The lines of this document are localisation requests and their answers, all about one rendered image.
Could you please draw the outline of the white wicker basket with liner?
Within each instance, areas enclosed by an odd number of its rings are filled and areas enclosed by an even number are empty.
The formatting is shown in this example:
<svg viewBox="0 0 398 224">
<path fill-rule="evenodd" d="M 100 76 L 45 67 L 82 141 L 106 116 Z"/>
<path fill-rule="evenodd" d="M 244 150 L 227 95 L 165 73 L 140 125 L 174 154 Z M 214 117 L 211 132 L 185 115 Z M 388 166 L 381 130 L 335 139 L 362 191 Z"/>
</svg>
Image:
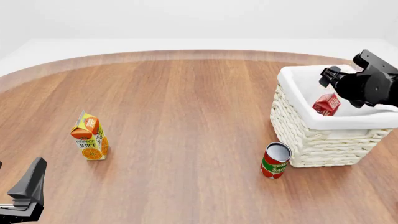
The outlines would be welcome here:
<svg viewBox="0 0 398 224">
<path fill-rule="evenodd" d="M 271 123 L 281 143 L 292 151 L 294 167 L 347 166 L 359 162 L 393 129 L 398 108 L 389 105 L 355 108 L 342 97 L 332 116 L 313 109 L 333 87 L 319 84 L 324 65 L 283 67 L 271 107 Z"/>
</svg>

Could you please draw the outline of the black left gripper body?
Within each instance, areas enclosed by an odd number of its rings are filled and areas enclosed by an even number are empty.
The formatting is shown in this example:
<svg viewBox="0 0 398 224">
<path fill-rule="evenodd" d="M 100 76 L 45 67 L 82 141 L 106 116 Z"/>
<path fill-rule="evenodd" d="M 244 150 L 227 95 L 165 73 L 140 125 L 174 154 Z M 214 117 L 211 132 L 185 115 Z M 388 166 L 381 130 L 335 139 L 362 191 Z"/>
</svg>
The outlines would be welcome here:
<svg viewBox="0 0 398 224">
<path fill-rule="evenodd" d="M 37 222 L 44 206 L 29 199 L 15 199 L 13 204 L 0 204 L 0 223 Z"/>
</svg>

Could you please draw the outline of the orange juice carton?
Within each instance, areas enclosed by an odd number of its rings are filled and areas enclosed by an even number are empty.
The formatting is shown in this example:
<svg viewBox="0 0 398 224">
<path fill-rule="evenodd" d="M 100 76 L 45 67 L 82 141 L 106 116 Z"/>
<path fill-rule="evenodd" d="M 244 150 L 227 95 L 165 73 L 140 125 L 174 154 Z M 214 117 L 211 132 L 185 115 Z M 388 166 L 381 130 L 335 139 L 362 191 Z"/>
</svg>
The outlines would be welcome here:
<svg viewBox="0 0 398 224">
<path fill-rule="evenodd" d="M 97 117 L 83 110 L 70 134 L 86 160 L 106 159 L 109 141 Z"/>
</svg>

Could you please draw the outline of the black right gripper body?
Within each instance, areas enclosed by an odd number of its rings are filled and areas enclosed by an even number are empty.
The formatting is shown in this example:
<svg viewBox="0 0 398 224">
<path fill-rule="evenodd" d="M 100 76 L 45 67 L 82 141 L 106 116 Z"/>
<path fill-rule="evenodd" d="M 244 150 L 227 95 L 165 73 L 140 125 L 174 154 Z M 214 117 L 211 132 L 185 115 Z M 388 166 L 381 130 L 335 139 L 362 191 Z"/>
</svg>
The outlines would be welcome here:
<svg viewBox="0 0 398 224">
<path fill-rule="evenodd" d="M 319 79 L 319 84 L 325 88 L 328 87 L 328 85 L 331 85 L 333 88 L 335 88 L 343 76 L 343 74 L 341 74 L 341 69 L 336 66 L 325 68 L 320 75 L 322 77 Z"/>
</svg>

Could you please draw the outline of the red milk carton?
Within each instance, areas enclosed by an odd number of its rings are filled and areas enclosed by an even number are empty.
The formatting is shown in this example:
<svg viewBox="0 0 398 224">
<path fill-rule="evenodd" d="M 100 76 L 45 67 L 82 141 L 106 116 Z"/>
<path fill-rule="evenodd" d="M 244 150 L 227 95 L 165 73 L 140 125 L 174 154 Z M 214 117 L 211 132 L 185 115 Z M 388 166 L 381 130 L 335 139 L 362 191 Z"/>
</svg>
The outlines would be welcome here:
<svg viewBox="0 0 398 224">
<path fill-rule="evenodd" d="M 334 116 L 340 107 L 340 101 L 334 93 L 322 95 L 312 108 L 323 116 Z"/>
</svg>

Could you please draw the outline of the red tomato sauce can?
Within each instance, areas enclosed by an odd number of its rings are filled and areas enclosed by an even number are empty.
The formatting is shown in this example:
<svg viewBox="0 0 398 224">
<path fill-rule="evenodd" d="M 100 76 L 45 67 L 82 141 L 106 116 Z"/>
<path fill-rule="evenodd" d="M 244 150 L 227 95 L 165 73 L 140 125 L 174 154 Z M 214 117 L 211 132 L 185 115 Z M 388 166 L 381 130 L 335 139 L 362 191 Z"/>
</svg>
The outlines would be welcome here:
<svg viewBox="0 0 398 224">
<path fill-rule="evenodd" d="M 262 174 L 269 179 L 279 179 L 282 177 L 291 156 L 292 151 L 284 143 L 270 143 L 267 145 L 262 158 Z"/>
</svg>

